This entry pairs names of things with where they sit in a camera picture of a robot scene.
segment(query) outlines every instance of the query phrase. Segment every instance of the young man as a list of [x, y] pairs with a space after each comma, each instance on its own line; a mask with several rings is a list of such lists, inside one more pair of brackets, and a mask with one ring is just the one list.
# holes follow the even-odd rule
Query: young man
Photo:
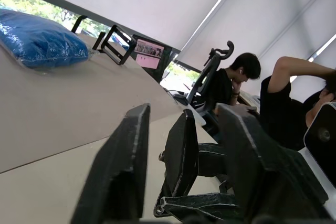
[[[326, 80], [325, 88], [303, 104], [289, 96], [291, 76], [316, 76]], [[261, 84], [260, 121], [263, 129], [285, 148], [300, 150], [303, 137], [315, 115], [326, 102], [335, 99], [336, 71], [302, 59], [282, 57], [272, 76]]]
[[246, 52], [239, 55], [226, 69], [219, 69], [209, 87], [207, 101], [213, 104], [226, 103], [236, 105], [241, 84], [248, 79], [258, 79], [261, 67], [256, 55]]

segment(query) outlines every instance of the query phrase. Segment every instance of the white table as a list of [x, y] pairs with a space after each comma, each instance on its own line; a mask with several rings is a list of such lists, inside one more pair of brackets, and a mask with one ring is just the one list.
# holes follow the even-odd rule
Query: white table
[[[164, 179], [164, 150], [168, 132], [180, 113], [150, 124], [148, 171], [143, 219], [153, 220], [153, 208]], [[196, 124], [199, 143], [214, 143]], [[0, 222], [5, 224], [68, 223], [98, 149], [105, 140], [90, 143], [58, 155], [0, 174]], [[197, 177], [190, 194], [219, 192], [214, 178]], [[176, 222], [175, 218], [163, 218]]]
[[100, 54], [43, 75], [0, 47], [0, 79], [0, 173], [103, 139], [145, 102], [152, 121], [182, 112], [131, 57], [118, 66]]
[[301, 155], [304, 157], [309, 167], [315, 174], [316, 178], [322, 185], [323, 189], [328, 194], [329, 199], [325, 202], [324, 207], [331, 215], [331, 217], [336, 220], [336, 188], [330, 183], [330, 181], [306, 147], [300, 150], [299, 153], [301, 153]]

